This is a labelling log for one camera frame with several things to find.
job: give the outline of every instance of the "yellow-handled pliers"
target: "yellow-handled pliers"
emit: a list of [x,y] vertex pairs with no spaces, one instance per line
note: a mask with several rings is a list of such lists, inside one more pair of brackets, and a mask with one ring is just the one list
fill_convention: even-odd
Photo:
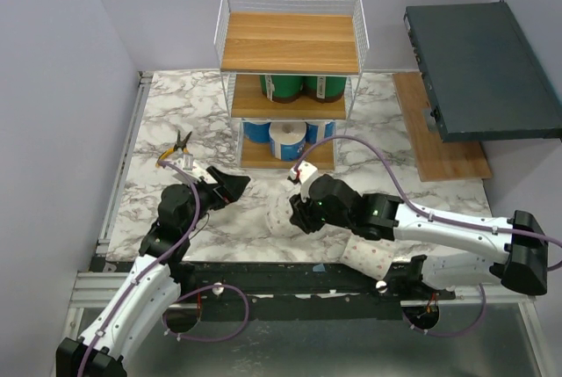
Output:
[[187,136],[182,140],[182,135],[181,135],[180,131],[178,130],[177,131],[176,144],[174,144],[173,147],[170,147],[169,149],[164,151],[158,157],[158,161],[156,162],[156,167],[157,168],[160,167],[160,164],[158,164],[158,162],[160,162],[161,160],[164,160],[166,157],[170,156],[172,153],[176,152],[179,149],[181,149],[184,153],[189,153],[185,146],[187,146],[187,141],[190,139],[190,137],[191,137],[191,133],[188,133]]

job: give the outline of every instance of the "blue container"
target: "blue container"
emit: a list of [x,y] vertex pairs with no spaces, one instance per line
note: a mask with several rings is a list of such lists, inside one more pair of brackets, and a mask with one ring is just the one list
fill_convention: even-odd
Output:
[[305,139],[305,122],[273,122],[271,124],[271,154],[279,160],[297,160],[305,148]]
[[270,122],[244,121],[244,135],[253,142],[270,142]]
[[306,142],[315,144],[317,141],[334,135],[335,122],[315,120],[306,123]]

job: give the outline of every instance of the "green container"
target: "green container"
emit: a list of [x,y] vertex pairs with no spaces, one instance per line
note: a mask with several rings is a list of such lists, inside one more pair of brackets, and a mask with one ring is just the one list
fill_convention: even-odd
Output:
[[[323,95],[318,90],[319,78],[324,82]],[[307,76],[305,77],[305,93],[319,102],[335,102],[343,96],[346,82],[347,77],[345,76]]]
[[[270,94],[268,95],[267,83],[270,83]],[[260,76],[262,93],[270,100],[279,103],[289,103],[300,96],[303,76]]]

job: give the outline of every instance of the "wooden board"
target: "wooden board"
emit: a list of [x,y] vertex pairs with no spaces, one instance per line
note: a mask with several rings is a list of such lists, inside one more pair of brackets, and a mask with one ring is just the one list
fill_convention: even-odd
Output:
[[430,133],[422,112],[429,101],[420,74],[408,72],[393,77],[420,180],[491,178],[479,142],[442,142],[438,133]]
[[232,12],[220,68],[234,72],[358,74],[353,18]]
[[[334,144],[329,141],[316,148],[306,160],[321,170],[334,170]],[[260,144],[247,138],[242,140],[241,167],[250,169],[287,169],[295,162],[284,162],[276,159],[270,151],[268,143]]]
[[319,103],[301,96],[291,103],[277,103],[262,94],[259,76],[236,75],[233,118],[345,120],[345,98],[334,103]]

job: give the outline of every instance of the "screw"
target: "screw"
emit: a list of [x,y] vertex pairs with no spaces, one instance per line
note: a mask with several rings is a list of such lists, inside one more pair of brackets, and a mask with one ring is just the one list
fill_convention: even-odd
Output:
[[388,285],[386,284],[385,281],[383,280],[379,280],[376,284],[375,287],[377,288],[378,292],[380,294],[385,293],[388,290]]

